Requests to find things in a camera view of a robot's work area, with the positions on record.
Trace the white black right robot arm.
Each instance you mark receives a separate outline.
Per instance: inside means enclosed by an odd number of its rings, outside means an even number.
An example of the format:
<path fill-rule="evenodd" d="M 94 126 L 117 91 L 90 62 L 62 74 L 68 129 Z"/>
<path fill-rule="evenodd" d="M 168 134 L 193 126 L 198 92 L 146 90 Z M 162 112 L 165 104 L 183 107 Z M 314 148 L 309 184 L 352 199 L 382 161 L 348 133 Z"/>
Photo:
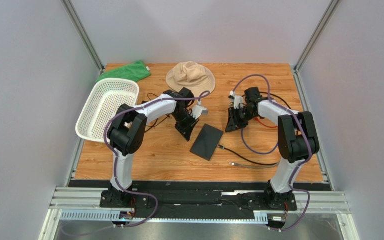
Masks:
<path fill-rule="evenodd" d="M 305 163 L 320 150 L 313 115 L 287 108 L 270 96 L 263 97 L 257 87 L 245 91 L 245 96 L 231 91 L 227 133 L 246 128 L 249 121 L 262 117 L 277 125 L 277 148 L 281 159 L 277 171 L 264 191 L 264 203 L 278 209 L 292 200 L 293 185 Z"/>

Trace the black Mercury network switch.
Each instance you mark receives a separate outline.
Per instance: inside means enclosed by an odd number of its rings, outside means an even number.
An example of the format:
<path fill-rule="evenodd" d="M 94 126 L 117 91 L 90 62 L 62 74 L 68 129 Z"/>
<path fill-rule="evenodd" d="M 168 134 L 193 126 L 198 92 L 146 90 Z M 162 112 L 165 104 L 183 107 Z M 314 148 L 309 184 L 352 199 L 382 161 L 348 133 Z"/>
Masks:
<path fill-rule="evenodd" d="M 192 145 L 190 152 L 210 162 L 223 134 L 224 132 L 222 130 L 205 124 Z"/>

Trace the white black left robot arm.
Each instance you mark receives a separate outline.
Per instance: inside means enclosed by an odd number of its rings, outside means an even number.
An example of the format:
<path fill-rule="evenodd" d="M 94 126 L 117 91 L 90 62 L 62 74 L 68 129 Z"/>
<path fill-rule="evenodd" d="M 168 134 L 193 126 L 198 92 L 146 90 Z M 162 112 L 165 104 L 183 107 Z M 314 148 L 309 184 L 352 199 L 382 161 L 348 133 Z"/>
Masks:
<path fill-rule="evenodd" d="M 110 185 L 101 194 L 103 208 L 127 208 L 134 202 L 138 192 L 132 191 L 132 171 L 136 152 L 142 146 L 147 125 L 160 117 L 174 117 L 175 129 L 186 141 L 190 141 L 199 118 L 208 114 L 202 98 L 183 88 L 180 92 L 165 91 L 159 97 L 137 106 L 123 104 L 104 128 L 103 140 L 113 153 L 113 173 Z"/>

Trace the black power adapter with cord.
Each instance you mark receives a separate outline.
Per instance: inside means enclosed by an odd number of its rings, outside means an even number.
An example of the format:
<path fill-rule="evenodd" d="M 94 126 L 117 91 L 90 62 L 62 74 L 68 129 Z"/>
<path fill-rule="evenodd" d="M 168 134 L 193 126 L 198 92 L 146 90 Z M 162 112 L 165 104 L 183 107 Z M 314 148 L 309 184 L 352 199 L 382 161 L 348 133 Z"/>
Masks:
<path fill-rule="evenodd" d="M 164 115 L 172 114 L 175 111 L 176 105 L 177 102 L 174 97 L 162 94 L 154 100 L 135 106 L 139 114 L 146 116 L 146 121 L 143 120 L 140 125 L 140 131 L 144 132 L 146 130 L 147 123 L 153 122 Z"/>

